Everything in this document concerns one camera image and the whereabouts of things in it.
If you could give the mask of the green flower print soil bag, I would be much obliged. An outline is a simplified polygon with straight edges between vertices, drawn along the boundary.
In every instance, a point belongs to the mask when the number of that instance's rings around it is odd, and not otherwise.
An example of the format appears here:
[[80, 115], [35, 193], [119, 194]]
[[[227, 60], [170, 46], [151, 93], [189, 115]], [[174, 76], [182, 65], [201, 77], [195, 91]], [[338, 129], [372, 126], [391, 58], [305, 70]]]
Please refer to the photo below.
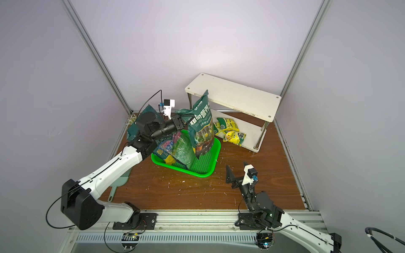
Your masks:
[[213, 116], [206, 90], [192, 109], [180, 109], [176, 113], [188, 123], [188, 132], [192, 148], [199, 159], [208, 153], [214, 144]]

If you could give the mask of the blue and green fertilizer bag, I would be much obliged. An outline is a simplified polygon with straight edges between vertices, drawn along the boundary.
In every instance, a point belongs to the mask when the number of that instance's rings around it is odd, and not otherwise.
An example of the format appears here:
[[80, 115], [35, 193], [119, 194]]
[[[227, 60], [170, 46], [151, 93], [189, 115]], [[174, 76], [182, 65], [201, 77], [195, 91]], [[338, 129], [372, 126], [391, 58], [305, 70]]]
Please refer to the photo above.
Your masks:
[[174, 133], [158, 140], [158, 146], [153, 154], [165, 164], [174, 165], [179, 163], [181, 168], [189, 170], [196, 159], [189, 136], [183, 132]]

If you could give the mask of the yellow green small fertilizer bag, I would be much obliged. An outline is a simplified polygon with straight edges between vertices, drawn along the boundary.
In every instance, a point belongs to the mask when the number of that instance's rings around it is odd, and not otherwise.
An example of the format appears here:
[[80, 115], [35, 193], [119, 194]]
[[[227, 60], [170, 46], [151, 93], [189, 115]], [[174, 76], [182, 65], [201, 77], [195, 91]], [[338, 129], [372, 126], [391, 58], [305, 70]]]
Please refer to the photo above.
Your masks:
[[227, 133], [229, 131], [239, 132], [239, 127], [234, 119], [231, 118], [217, 118], [217, 121], [214, 122], [214, 135], [220, 133]]

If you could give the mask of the large dark green soil bag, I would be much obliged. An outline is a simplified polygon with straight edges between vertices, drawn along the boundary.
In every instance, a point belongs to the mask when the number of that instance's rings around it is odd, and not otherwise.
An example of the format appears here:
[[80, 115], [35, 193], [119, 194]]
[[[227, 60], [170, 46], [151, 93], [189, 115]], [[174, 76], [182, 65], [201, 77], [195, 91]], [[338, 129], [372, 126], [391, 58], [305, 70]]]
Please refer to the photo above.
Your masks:
[[154, 137], [154, 134], [165, 125], [163, 117], [151, 105], [147, 105], [127, 130], [127, 141], [141, 154], [142, 160], [147, 159], [156, 149], [156, 141], [162, 135]]

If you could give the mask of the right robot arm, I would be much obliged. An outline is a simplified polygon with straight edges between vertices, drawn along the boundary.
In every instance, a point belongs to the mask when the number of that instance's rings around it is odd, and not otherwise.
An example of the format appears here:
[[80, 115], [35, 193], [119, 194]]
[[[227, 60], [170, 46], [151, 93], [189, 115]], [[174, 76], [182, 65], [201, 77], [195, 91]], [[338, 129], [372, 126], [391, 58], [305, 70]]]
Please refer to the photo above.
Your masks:
[[244, 163], [242, 177], [235, 177], [230, 166], [227, 166], [225, 182], [231, 184], [233, 189], [240, 190], [242, 202], [248, 210], [247, 213], [238, 211], [234, 225], [241, 230], [258, 230], [255, 244], [260, 249], [269, 249], [274, 244], [274, 234], [281, 233], [311, 253], [341, 251], [340, 235], [323, 233], [307, 226], [276, 206], [266, 192], [256, 192], [255, 186], [259, 180], [258, 171], [253, 165]]

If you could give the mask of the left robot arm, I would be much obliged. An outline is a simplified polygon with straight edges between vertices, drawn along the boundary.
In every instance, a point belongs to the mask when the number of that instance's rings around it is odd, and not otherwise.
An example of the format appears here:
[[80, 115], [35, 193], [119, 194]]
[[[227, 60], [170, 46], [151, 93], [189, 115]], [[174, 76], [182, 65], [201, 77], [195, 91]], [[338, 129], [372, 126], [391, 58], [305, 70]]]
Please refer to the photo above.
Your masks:
[[70, 179], [64, 183], [61, 212], [80, 230], [99, 222], [112, 222], [119, 228], [139, 227], [140, 210], [135, 205], [105, 202], [99, 198], [125, 172], [148, 158], [159, 140], [184, 129], [193, 118], [174, 114], [165, 121], [154, 112], [139, 115], [134, 123], [136, 134], [121, 153], [79, 181]]

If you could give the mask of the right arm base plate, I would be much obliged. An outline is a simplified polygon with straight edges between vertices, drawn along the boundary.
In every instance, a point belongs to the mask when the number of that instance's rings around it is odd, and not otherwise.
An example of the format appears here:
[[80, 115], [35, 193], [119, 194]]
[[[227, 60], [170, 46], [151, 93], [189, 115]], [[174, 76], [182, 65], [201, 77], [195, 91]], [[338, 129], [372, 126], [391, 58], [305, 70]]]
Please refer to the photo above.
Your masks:
[[263, 229], [270, 230], [282, 226], [281, 217], [276, 217], [273, 214], [261, 213], [250, 214], [241, 213], [238, 214], [238, 219], [234, 225], [240, 230], [254, 230]]

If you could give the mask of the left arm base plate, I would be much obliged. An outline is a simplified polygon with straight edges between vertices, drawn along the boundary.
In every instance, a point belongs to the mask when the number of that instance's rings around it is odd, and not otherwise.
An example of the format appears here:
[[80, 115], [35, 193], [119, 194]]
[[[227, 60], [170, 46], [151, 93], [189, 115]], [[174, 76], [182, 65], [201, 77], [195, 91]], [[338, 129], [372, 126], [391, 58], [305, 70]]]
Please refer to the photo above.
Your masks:
[[115, 222], [113, 230], [154, 230], [157, 213], [134, 213], [127, 222]]

